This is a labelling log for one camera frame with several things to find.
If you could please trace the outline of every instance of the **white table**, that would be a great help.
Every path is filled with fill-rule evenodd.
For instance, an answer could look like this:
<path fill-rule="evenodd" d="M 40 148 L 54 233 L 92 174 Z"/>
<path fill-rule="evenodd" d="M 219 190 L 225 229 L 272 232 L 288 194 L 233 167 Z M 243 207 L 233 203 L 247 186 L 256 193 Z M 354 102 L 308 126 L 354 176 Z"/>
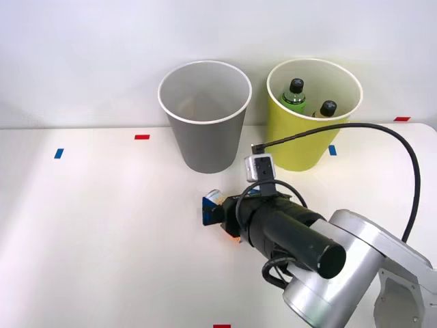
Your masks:
<path fill-rule="evenodd" d="M 437 133 L 387 126 L 417 152 L 409 244 L 436 264 Z M 201 224 L 203 195 L 248 185 L 243 158 L 263 134 L 245 127 L 234 164 L 203 175 L 185 166 L 170 128 L 0 131 L 0 327 L 308 327 L 262 279 L 258 251 Z M 277 168 L 277 178 L 327 219 L 348 208 L 401 236 L 413 192 L 402 145 L 369 129 L 333 144 L 337 156 L 307 172 Z M 374 327 L 378 292 L 375 279 L 348 327 Z"/>

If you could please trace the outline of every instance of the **black cable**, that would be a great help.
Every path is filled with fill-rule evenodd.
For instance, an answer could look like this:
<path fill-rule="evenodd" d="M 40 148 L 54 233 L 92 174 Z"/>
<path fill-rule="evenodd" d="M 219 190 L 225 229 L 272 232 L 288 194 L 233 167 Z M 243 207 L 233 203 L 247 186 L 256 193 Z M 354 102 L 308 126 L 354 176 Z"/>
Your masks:
<path fill-rule="evenodd" d="M 290 256 L 281 256 L 278 258 L 272 258 L 271 260 L 267 261 L 265 265 L 262 267 L 261 273 L 262 277 L 269 283 L 276 287 L 279 287 L 280 289 L 285 289 L 288 285 L 288 282 L 286 282 L 285 279 L 281 276 L 282 279 L 278 279 L 270 274 L 271 268 L 276 268 L 281 265 L 287 265 L 290 262 L 294 262 L 294 258 Z"/>
<path fill-rule="evenodd" d="M 261 143 L 260 145 L 255 145 L 252 147 L 253 153 L 263 153 L 264 149 L 267 147 L 283 144 L 284 142 L 295 140 L 301 137 L 306 137 L 307 135 L 313 135 L 315 133 L 323 132 L 323 131 L 329 131 L 329 130 L 335 130 L 337 128 L 374 128 L 376 130 L 388 133 L 392 136 L 394 136 L 396 139 L 398 139 L 402 145 L 404 145 L 405 149 L 407 150 L 408 154 L 410 155 L 411 161 L 412 161 L 412 168 L 414 171 L 414 197 L 412 199 L 412 208 L 411 208 L 411 214 L 410 218 L 408 220 L 406 229 L 404 231 L 404 234 L 402 236 L 402 241 L 404 243 L 407 242 L 408 237 L 410 236 L 411 229 L 414 225 L 414 221 L 416 220 L 417 215 L 417 209 L 419 208 L 419 198 L 421 193 L 421 173 L 419 169 L 419 162 L 417 161 L 416 154 L 414 153 L 414 150 L 412 149 L 411 145 L 402 137 L 399 133 L 386 128 L 385 126 L 380 126 L 377 124 L 372 123 L 343 123 L 343 124 L 333 124 L 329 126 L 323 126 L 320 128 L 315 128 L 313 130 L 308 130 L 302 133 L 298 133 L 296 135 L 292 135 L 291 137 L 286 137 L 280 140 L 271 141 L 267 143 Z"/>
<path fill-rule="evenodd" d="M 241 228 L 243 228 L 244 230 L 246 230 L 246 225 L 243 224 L 240 220 L 240 206 L 241 206 L 241 201 L 243 200 L 243 198 L 249 193 L 250 190 L 252 190 L 253 188 L 257 187 L 257 186 L 261 186 L 261 185 L 266 185 L 268 183 L 273 183 L 276 185 L 281 185 L 284 186 L 286 188 L 288 188 L 292 193 L 294 193 L 294 195 L 296 195 L 296 197 L 299 199 L 300 203 L 302 204 L 303 207 L 308 208 L 307 203 L 305 202 L 305 200 L 303 199 L 302 195 L 299 194 L 299 192 L 297 190 L 295 190 L 295 188 L 293 188 L 292 186 L 290 186 L 288 183 L 280 181 L 280 180 L 262 180 L 262 181 L 257 181 L 253 184 L 251 184 L 250 186 L 248 186 L 242 193 L 241 195 L 238 197 L 237 200 L 237 204 L 235 206 L 235 217 L 237 219 L 238 224 L 240 225 Z"/>

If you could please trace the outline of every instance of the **can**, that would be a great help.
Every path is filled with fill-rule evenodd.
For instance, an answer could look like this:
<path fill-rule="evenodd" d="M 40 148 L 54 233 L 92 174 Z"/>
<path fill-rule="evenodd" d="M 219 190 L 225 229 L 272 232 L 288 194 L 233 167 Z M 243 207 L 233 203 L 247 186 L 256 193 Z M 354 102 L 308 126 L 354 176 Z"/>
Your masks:
<path fill-rule="evenodd" d="M 226 197 L 218 189 L 211 190 L 206 196 L 208 200 L 216 205 L 221 205 L 225 202 Z"/>

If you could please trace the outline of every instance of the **white wall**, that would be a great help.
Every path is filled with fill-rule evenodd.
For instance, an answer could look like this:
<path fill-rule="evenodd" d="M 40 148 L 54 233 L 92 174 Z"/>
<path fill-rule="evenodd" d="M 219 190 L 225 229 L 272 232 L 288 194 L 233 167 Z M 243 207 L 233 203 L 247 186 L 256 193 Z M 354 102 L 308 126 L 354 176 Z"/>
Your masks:
<path fill-rule="evenodd" d="M 437 127 L 434 0 L 3 0 L 0 127 L 160 126 L 156 89 L 194 59 L 243 69 L 265 119 L 275 64 L 312 56 L 361 80 L 357 120 Z"/>

